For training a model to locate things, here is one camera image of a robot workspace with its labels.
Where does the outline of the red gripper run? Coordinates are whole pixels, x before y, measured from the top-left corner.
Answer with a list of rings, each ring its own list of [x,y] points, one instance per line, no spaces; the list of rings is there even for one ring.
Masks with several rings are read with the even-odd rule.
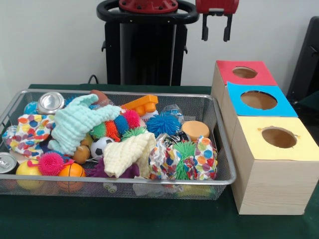
[[[203,41],[208,40],[207,17],[210,12],[222,12],[227,17],[227,24],[224,28],[223,41],[230,40],[231,24],[233,14],[236,12],[239,0],[196,0],[196,10],[202,13],[202,37]]]

